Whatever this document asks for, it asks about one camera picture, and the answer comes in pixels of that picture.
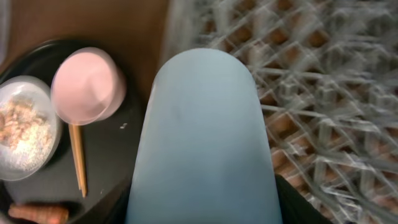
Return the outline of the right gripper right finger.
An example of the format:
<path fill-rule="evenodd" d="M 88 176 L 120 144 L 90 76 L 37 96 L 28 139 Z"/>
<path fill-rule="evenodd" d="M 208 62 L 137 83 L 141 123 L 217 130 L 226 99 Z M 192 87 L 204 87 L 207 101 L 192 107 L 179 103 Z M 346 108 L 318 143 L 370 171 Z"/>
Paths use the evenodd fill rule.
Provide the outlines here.
<path fill-rule="evenodd" d="M 275 175 L 283 224 L 332 224 L 281 175 Z"/>

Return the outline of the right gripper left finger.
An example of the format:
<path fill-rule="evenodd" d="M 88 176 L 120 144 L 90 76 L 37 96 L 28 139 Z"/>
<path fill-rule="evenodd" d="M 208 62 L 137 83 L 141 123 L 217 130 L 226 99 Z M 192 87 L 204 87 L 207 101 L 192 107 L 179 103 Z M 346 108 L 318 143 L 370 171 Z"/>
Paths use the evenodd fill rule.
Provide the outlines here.
<path fill-rule="evenodd" d="M 130 189 L 130 182 L 122 182 L 111 191 L 111 208 L 109 209 L 103 224 L 124 224 Z"/>

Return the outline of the wooden chopstick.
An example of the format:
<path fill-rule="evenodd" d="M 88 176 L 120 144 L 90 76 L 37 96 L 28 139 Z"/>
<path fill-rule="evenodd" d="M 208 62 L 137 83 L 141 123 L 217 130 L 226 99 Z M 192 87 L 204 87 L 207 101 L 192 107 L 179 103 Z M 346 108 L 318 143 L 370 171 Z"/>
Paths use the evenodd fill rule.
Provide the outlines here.
<path fill-rule="evenodd" d="M 76 157 L 76 149 L 75 149 L 75 140 L 74 140 L 74 137 L 73 137 L 73 127 L 72 127 L 71 124 L 68 125 L 68 130 L 69 130 L 69 135 L 70 135 L 70 141 L 71 141 L 73 160 L 74 160 L 74 165 L 75 165 L 76 178 L 77 178 L 77 182 L 78 182 L 78 188 L 79 188 L 79 190 L 81 190 L 80 175 L 79 175 L 79 168 L 78 168 L 78 160 L 77 160 L 77 157 Z"/>
<path fill-rule="evenodd" d="M 72 124 L 72 127 L 73 127 L 73 137 L 75 140 L 76 157 L 78 160 L 81 193 L 82 197 L 85 198 L 87 196 L 88 189 L 86 183 L 85 158 L 84 158 L 84 149 L 81 139 L 81 130 L 80 127 L 77 125 Z"/>

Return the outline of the blue cup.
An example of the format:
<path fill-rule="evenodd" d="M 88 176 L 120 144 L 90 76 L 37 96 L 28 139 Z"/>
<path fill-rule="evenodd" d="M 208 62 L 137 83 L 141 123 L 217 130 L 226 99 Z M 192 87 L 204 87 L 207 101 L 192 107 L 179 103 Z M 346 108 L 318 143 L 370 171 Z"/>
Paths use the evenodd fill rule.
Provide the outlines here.
<path fill-rule="evenodd" d="M 150 94 L 126 223 L 281 223 L 249 70 L 215 49 L 168 60 Z"/>

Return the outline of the pink bowl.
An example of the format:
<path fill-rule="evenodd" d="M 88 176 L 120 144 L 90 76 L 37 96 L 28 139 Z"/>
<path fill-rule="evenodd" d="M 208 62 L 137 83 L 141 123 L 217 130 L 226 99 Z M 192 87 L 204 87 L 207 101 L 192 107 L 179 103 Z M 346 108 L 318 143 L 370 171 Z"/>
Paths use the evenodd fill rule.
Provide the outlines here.
<path fill-rule="evenodd" d="M 112 116 L 126 97 L 124 74 L 104 50 L 85 47 L 69 55 L 51 84 L 51 101 L 66 123 L 86 125 Z"/>

